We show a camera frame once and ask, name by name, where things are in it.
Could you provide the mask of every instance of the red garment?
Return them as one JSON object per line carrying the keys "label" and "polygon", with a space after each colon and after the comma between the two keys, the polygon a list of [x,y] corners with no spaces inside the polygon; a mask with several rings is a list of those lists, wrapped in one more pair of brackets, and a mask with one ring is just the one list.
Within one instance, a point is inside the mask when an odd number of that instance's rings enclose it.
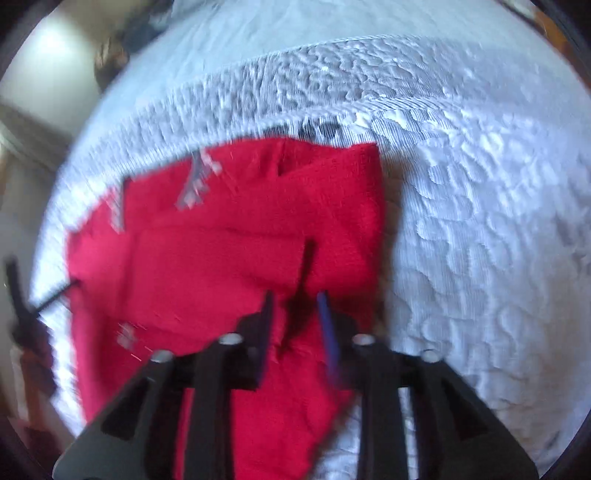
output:
{"label": "red garment", "polygon": [[[326,379],[316,294],[327,290],[363,330],[371,325],[384,221],[378,149],[268,139],[208,153],[222,171],[207,178],[203,203],[175,207],[190,170],[182,161],[126,185],[125,233],[111,228],[105,199],[70,236],[69,273],[82,281],[70,293],[82,406],[92,419],[150,351],[201,350],[272,290],[264,381],[232,395],[235,472],[299,479],[350,398]],[[132,350],[118,344],[124,323],[135,327]]]}

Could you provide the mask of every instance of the metal rivet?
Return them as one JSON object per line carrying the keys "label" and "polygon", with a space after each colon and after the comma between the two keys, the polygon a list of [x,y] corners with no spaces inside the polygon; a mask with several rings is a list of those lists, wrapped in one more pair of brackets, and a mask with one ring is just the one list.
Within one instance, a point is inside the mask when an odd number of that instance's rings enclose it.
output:
{"label": "metal rivet", "polygon": [[353,337],[353,343],[355,345],[365,346],[371,345],[375,342],[375,337],[367,333],[358,333]]}
{"label": "metal rivet", "polygon": [[170,362],[174,358],[174,354],[170,350],[156,350],[150,360],[157,364],[164,364]]}
{"label": "metal rivet", "polygon": [[443,357],[437,350],[430,348],[421,352],[421,358],[428,364],[436,364]]}
{"label": "metal rivet", "polygon": [[222,345],[238,345],[239,343],[242,343],[243,340],[244,338],[242,338],[240,333],[227,333],[226,335],[222,335],[218,342]]}

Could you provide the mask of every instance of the quilted pattern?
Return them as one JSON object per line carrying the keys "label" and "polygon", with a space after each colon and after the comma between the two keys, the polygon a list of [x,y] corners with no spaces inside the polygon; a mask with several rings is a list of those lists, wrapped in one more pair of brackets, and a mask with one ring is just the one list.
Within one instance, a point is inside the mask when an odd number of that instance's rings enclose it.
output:
{"label": "quilted pattern", "polygon": [[[89,125],[46,213],[33,300],[64,280],[67,229],[126,176],[245,136],[375,141],[389,209],[380,333],[401,351],[445,354],[545,471],[591,407],[590,107],[582,87],[511,52],[408,37],[201,77],[108,129]],[[44,320],[56,406],[79,432],[66,306]],[[315,478],[354,478],[358,410],[336,427]]]}

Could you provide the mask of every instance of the quilted bedspread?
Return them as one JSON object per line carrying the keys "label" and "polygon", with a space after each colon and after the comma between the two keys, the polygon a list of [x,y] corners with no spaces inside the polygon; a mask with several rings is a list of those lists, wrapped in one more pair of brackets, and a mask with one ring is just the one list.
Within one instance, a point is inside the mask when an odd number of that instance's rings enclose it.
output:
{"label": "quilted bedspread", "polygon": [[[514,50],[380,35],[198,74],[168,58],[167,80],[144,80],[133,94],[174,35],[132,62],[60,170],[33,301],[66,279],[68,229],[128,176],[235,138],[376,142],[388,202],[378,333],[399,351],[438,350],[547,470],[591,408],[591,100],[583,86]],[[67,305],[44,321],[57,355],[55,405],[78,433]],[[407,423],[415,472],[411,415]],[[355,476],[358,408],[335,429],[315,478]]]}

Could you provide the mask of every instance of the mattress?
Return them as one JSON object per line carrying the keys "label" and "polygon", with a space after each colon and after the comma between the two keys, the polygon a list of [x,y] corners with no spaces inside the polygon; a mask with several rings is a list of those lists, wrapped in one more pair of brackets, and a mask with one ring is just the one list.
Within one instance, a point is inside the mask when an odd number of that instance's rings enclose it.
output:
{"label": "mattress", "polygon": [[[478,16],[450,0],[463,31],[437,2],[417,2],[419,26],[392,4],[206,2],[175,23],[109,89],[60,170],[31,299],[66,280],[68,230],[128,176],[236,138],[376,142],[388,205],[376,332],[398,351],[439,351],[544,472],[591,408],[591,99],[492,2],[475,0]],[[341,21],[316,25],[322,9]],[[43,319],[54,405],[78,434],[67,305]],[[335,431],[315,478],[355,477],[359,409]]]}

